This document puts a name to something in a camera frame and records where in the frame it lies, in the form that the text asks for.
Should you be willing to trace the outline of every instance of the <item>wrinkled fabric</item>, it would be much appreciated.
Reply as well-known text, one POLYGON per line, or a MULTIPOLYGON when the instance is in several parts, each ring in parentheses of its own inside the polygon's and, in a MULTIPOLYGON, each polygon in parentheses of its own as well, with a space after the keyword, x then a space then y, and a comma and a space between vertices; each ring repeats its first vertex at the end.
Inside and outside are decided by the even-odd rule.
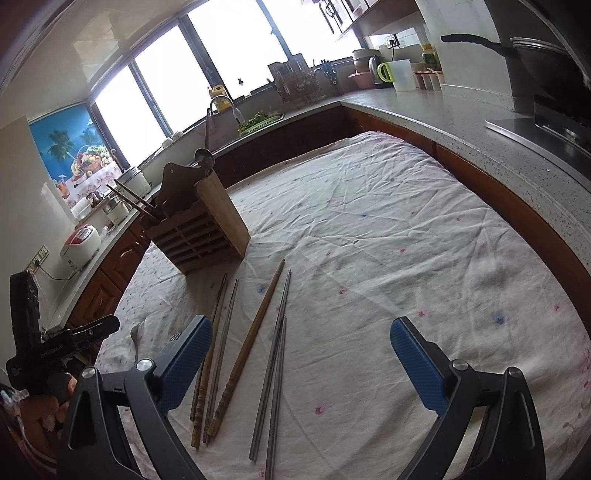
MULTIPOLYGON (((228 272, 220 332, 235 278, 240 285, 219 400, 286 259, 217 438, 198 452, 190 447, 193 385, 168 415, 208 478, 264 476, 270 402, 256 463, 248 452, 288 269, 277 478, 402 472, 436 418, 390 345, 391 322, 403 315, 450 359, 487 372, 520 368, 540 419, 547 478, 566 470, 591 431, 587 333, 537 254, 438 162, 398 138, 367 132, 271 167, 229 193, 252 237, 244 261, 184 277, 152 244, 117 309, 121 329, 103 342, 97 361, 102 372, 130 368, 129 331, 144 319, 139 357, 157 354, 195 314, 211 314, 228 272)), ((157 478, 129 409, 121 411, 143 473, 157 478)), ((446 478, 461 473, 480 418, 470 422, 446 478)))

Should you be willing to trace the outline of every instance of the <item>person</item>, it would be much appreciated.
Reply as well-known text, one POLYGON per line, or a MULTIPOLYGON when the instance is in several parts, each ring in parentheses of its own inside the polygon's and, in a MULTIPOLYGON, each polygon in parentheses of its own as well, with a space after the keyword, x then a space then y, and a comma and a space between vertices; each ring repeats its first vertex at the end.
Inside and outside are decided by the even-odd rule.
MULTIPOLYGON (((68 393, 72 396, 76 388, 76 379, 72 377, 68 383, 68 393)), ((57 433, 49 432, 48 423, 55 419, 60 423, 66 421, 69 401, 59 405, 52 395, 31 395, 18 403, 15 418, 18 422, 11 422, 6 412, 0 416, 0 451, 2 452, 2 468, 13 472, 15 478, 56 478, 57 471, 57 443, 61 430, 57 433)))

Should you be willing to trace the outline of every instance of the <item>speckled countertop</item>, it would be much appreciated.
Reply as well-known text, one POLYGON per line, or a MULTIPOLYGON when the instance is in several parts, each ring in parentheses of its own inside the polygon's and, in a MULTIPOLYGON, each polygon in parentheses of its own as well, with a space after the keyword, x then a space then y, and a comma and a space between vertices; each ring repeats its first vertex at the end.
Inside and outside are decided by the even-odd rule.
MULTIPOLYGON (((214 156, 219 157, 293 121, 338 106, 369 113, 408 128, 469 160, 538 212, 591 273, 591 193, 544 157, 487 129, 486 120, 523 117, 488 103, 423 90, 354 92, 289 112, 282 120, 216 150, 214 156)), ((137 212, 130 215, 109 235, 99 253, 75 277, 76 281, 64 289, 50 326, 66 322, 90 277, 136 216, 137 212)))

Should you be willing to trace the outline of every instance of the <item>wok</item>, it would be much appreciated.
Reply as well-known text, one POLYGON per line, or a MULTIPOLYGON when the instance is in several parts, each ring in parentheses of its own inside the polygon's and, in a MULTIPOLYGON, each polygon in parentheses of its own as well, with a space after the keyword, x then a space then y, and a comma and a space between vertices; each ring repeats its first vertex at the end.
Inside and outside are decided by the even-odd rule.
POLYGON ((468 42, 489 48, 505 58, 521 60, 536 83, 561 106, 575 114, 586 114, 591 106, 591 92, 583 74, 565 48, 533 38, 515 37, 512 46, 493 42, 478 35, 444 35, 445 43, 468 42))

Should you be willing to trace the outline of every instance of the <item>palm tree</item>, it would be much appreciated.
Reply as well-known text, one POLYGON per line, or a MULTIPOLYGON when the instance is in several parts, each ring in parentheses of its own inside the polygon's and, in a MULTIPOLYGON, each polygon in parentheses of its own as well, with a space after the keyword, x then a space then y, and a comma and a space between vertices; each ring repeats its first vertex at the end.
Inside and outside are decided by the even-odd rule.
POLYGON ((93 125, 89 125, 82 131, 80 139, 84 145, 100 145, 102 143, 93 125))
POLYGON ((70 157, 72 160, 76 159, 70 153, 70 150, 74 148, 74 144, 70 141, 67 130, 54 130, 53 133, 49 134, 49 139, 54 144, 49 147, 47 152, 55 157, 57 161, 63 161, 66 157, 70 157))

